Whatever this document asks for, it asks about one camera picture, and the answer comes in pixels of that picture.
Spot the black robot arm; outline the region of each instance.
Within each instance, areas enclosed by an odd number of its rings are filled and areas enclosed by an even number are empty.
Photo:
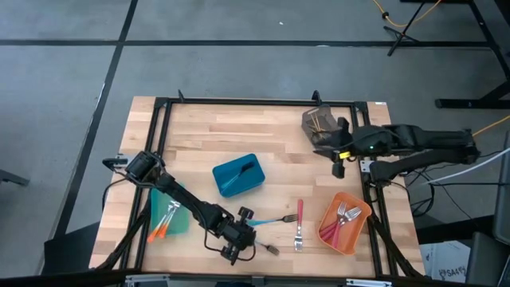
[[[192,195],[186,188],[175,182],[175,178],[165,171],[163,160],[156,154],[141,151],[126,167],[125,173],[116,170],[118,159],[105,159],[103,164],[114,172],[121,174],[137,187],[157,188],[171,196],[191,211],[198,224],[217,238],[223,237],[227,246],[221,255],[233,265],[240,251],[253,246],[256,231],[246,224],[246,219],[253,217],[253,211],[242,207],[240,220],[218,204],[203,202]]]
[[[343,160],[349,157],[411,155],[394,161],[374,161],[370,166],[375,183],[388,183],[396,175],[437,163],[474,163],[480,152],[469,130],[432,132],[409,124],[363,126],[352,134],[348,124],[339,118],[339,130],[331,132],[328,140],[319,141],[315,153],[330,158],[333,175],[343,178]]]

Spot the green plastic container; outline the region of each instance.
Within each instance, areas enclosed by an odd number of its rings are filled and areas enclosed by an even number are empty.
[[[168,212],[168,203],[173,198],[163,192],[151,189],[151,231],[156,228],[161,218]],[[184,206],[175,211],[174,216],[167,229],[167,235],[183,234],[190,226],[190,212]]]

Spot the blue plastic bin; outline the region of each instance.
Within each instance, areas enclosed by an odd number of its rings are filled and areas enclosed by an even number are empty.
[[[242,167],[253,162],[253,167],[239,175]],[[220,195],[229,198],[233,195],[238,195],[241,192],[247,191],[254,187],[260,186],[264,180],[265,175],[262,171],[262,167],[258,162],[257,157],[254,154],[245,155],[239,159],[235,159],[228,163],[224,163],[213,168],[214,179],[220,190]],[[227,185],[229,181],[232,181],[230,185],[222,189],[222,186]]]

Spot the orange plastic basket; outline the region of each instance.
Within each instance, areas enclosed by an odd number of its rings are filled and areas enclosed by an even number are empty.
[[[347,209],[350,210],[354,207],[359,207],[361,209],[361,214],[351,222],[346,223],[339,230],[339,242],[337,247],[333,247],[332,238],[329,238],[327,241],[324,241],[319,232],[326,226],[331,225],[334,222],[337,222],[336,211],[340,205],[340,202],[347,203]],[[350,195],[345,192],[339,192],[335,195],[331,204],[329,205],[324,217],[322,218],[322,222],[319,225],[319,229],[317,230],[317,236],[321,240],[322,243],[331,247],[332,249],[340,252],[345,255],[355,254],[355,246],[358,241],[359,234],[361,233],[361,229],[369,217],[372,214],[372,209],[368,204],[366,204],[363,200],[356,198],[353,195]]]

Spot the wooden table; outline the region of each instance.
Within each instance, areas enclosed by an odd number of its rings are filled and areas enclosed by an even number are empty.
[[[143,150],[155,98],[134,98],[127,118],[120,152],[135,155]],[[371,123],[389,124],[385,103],[368,103]],[[235,266],[218,253],[203,247],[204,231],[190,219],[186,234],[147,244],[144,271],[208,274],[260,274],[273,276],[373,277],[371,247],[367,225],[355,247],[356,254],[343,256],[325,246],[316,229],[337,192],[363,198],[357,163],[345,163],[345,179],[335,178],[332,162],[312,153],[312,145],[301,130],[301,114],[310,107],[254,106],[220,104],[173,104],[163,159],[170,172],[199,199],[217,202],[236,214],[240,206],[255,212],[254,218],[278,218],[296,213],[297,199],[304,200],[303,253],[294,252],[294,223],[273,223],[257,227],[257,240],[275,245],[280,256],[261,247],[250,262]],[[350,120],[349,108],[332,108],[333,116]],[[254,191],[225,199],[220,196],[212,175],[213,167],[248,153],[259,159],[266,175],[264,184]],[[395,181],[404,184],[402,179]],[[135,186],[123,182],[108,193],[90,267],[102,263],[124,236],[133,202]],[[391,234],[414,268],[424,273],[413,217],[406,192],[386,187],[386,207]],[[134,265],[139,238],[133,240],[128,267]],[[220,248],[222,239],[209,236],[208,244]],[[379,238],[382,268],[388,272],[386,250]],[[241,257],[251,256],[251,248]]]

